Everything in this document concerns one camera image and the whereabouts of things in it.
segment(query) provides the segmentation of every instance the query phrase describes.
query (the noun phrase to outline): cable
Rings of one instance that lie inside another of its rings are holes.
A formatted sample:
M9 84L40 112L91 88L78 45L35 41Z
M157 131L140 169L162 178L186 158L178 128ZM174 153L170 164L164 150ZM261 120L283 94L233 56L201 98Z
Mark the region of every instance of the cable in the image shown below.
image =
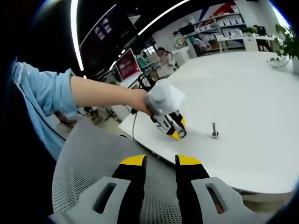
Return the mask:
M133 122L133 127L132 127L132 138L133 138L134 141L135 141L135 138L134 138L134 127L135 127L135 121L136 121L137 113L135 114L135 118L134 118L134 122Z

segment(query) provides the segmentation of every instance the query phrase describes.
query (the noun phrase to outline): floor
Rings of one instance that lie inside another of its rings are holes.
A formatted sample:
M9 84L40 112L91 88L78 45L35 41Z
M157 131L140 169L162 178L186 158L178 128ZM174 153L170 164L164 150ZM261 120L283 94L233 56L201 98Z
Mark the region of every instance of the floor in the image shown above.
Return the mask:
M119 121L114 118L109 118L107 121L103 120L97 124L98 127L105 129L108 133L127 136L118 128L118 125ZM281 195L248 195L246 193L241 193L241 195L243 197L244 205L252 211L272 214L286 205L291 198L291 193Z

